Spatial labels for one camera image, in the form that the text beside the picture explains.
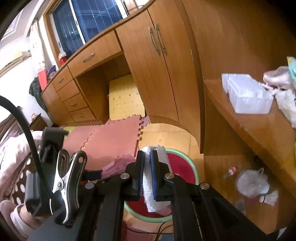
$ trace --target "wooden shelf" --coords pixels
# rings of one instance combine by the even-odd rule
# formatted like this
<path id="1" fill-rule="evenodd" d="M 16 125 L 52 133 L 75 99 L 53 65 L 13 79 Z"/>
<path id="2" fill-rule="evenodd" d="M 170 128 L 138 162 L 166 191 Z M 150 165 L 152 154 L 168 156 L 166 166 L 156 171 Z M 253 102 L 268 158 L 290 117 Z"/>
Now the wooden shelf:
<path id="1" fill-rule="evenodd" d="M 283 185 L 296 197 L 293 145 L 296 132 L 272 103 L 267 115 L 236 114 L 221 80 L 205 80 L 205 91 L 214 106 L 241 139 L 256 153 Z"/>

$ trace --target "metal clip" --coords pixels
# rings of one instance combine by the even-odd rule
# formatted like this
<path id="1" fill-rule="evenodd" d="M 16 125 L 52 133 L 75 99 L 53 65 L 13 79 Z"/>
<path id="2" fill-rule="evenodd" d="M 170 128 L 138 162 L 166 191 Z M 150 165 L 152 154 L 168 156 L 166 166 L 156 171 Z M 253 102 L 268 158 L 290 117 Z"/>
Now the metal clip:
<path id="1" fill-rule="evenodd" d="M 62 149 L 59 151 L 52 192 L 60 191 L 64 200 L 66 207 L 66 216 L 62 222 L 64 225 L 72 220 L 76 211 L 79 209 L 78 187 L 86 162 L 87 155 L 84 151 L 80 150 L 76 152 L 71 160 L 66 150 Z M 54 210 L 51 199 L 49 205 L 50 211 L 53 214 Z"/>

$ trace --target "screw head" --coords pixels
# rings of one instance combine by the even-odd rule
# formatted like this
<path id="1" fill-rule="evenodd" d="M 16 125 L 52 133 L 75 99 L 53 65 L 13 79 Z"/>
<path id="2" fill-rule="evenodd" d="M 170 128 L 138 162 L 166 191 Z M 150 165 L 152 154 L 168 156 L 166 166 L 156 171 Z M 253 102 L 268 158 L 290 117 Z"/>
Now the screw head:
<path id="1" fill-rule="evenodd" d="M 201 183 L 200 188 L 203 190 L 208 190 L 210 188 L 210 185 L 207 183 Z"/>
<path id="2" fill-rule="evenodd" d="M 92 188 L 94 187 L 94 183 L 92 183 L 92 182 L 88 182 L 87 184 L 84 185 L 84 187 L 85 187 L 86 189 L 92 189 Z"/>
<path id="3" fill-rule="evenodd" d="M 122 173 L 122 174 L 120 175 L 120 178 L 121 178 L 121 179 L 128 179 L 128 178 L 129 178 L 129 174 L 128 174 L 128 173 Z"/>
<path id="4" fill-rule="evenodd" d="M 175 175 L 174 175 L 173 173 L 170 173 L 170 172 L 167 173 L 167 174 L 165 174 L 165 178 L 166 178 L 166 179 L 173 179 L 174 176 L 175 176 Z"/>

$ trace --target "black cable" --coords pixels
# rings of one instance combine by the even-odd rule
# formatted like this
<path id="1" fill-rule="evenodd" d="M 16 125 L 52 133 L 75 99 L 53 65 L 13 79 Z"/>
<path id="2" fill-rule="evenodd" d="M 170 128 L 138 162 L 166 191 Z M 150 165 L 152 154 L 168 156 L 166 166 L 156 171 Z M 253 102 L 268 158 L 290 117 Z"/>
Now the black cable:
<path id="1" fill-rule="evenodd" d="M 158 234 L 157 234 L 157 236 L 155 237 L 154 241 L 157 241 L 158 238 L 159 238 L 159 236 L 160 236 L 160 234 L 163 234 L 163 230 L 165 230 L 165 229 L 168 228 L 168 227 L 173 226 L 173 224 L 171 224 L 171 225 L 169 225 L 169 226 L 164 227 L 164 228 L 160 231 L 162 225 L 159 227 L 159 229 L 158 229 Z"/>
<path id="2" fill-rule="evenodd" d="M 3 108 L 5 108 L 6 110 L 8 110 L 17 120 L 17 122 L 20 124 L 30 147 L 31 150 L 31 154 L 32 154 L 32 159 L 33 162 L 35 164 L 35 168 L 36 171 L 38 173 L 38 176 L 41 180 L 41 183 L 43 184 L 45 191 L 47 193 L 47 195 L 49 196 L 49 198 L 54 202 L 54 203 L 58 203 L 57 198 L 54 196 L 51 188 L 49 187 L 47 180 L 45 178 L 45 175 L 43 173 L 43 169 L 41 167 L 40 164 L 40 159 L 38 156 L 38 152 L 37 152 L 37 148 L 33 139 L 33 136 L 31 134 L 31 131 L 28 127 L 28 124 L 24 118 L 24 116 L 21 114 L 21 112 L 5 97 L 0 96 L 0 106 L 2 106 Z"/>
<path id="3" fill-rule="evenodd" d="M 153 232 L 140 232 L 140 231 L 136 231 L 136 230 L 132 230 L 128 227 L 126 227 L 128 230 L 137 233 L 137 234 L 174 234 L 174 233 L 153 233 Z"/>
<path id="4" fill-rule="evenodd" d="M 160 232 L 162 233 L 163 232 L 163 230 L 165 230 L 166 228 L 168 228 L 168 227 L 171 227 L 171 226 L 173 226 L 173 224 L 171 224 L 171 225 L 169 225 L 169 226 L 166 226 L 166 227 L 164 227 Z"/>

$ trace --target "blue window glass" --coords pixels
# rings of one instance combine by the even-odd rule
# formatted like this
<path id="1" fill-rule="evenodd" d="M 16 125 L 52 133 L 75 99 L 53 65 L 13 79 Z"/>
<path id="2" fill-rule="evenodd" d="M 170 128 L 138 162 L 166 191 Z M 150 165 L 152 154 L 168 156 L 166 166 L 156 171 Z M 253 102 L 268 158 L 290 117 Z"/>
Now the blue window glass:
<path id="1" fill-rule="evenodd" d="M 85 42 L 122 19 L 115 0 L 72 0 Z"/>
<path id="2" fill-rule="evenodd" d="M 82 45 L 68 0 L 63 0 L 52 13 L 61 45 L 70 57 Z"/>

